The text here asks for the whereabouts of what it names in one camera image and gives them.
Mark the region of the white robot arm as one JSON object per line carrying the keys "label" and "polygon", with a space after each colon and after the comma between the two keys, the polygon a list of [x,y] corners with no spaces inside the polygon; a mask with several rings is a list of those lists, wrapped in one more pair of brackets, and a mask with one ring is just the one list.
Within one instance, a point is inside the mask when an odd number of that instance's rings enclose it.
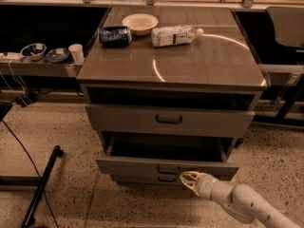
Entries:
{"label": "white robot arm", "polygon": [[242,223],[249,224],[257,219],[266,228],[301,228],[248,185],[232,186],[197,171],[183,171],[180,180],[197,196],[217,203],[228,215]]}

